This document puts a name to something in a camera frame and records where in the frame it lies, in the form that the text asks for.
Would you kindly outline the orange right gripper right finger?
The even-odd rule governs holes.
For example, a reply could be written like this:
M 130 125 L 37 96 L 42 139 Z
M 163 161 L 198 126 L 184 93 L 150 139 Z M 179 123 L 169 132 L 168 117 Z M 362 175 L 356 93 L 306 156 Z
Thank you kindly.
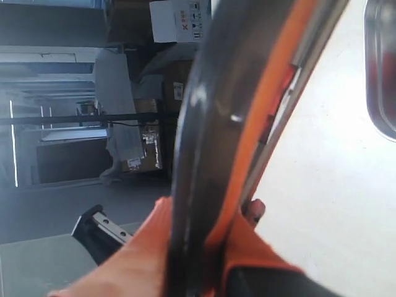
M 312 280 L 282 259 L 224 199 L 204 241 L 204 296 L 312 296 Z

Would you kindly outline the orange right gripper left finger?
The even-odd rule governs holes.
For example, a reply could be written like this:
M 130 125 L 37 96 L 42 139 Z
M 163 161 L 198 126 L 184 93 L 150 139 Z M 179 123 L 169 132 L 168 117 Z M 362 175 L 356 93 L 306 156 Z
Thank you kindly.
M 119 251 L 95 270 L 50 296 L 164 296 L 172 198 L 162 197 Z

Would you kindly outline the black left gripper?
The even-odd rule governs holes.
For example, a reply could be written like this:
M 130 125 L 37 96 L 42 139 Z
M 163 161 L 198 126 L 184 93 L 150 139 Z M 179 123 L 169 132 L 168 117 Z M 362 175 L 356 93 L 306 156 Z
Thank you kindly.
M 132 238 L 130 233 L 106 216 L 102 205 L 95 205 L 84 212 L 71 236 L 84 247 L 96 265 L 104 263 Z

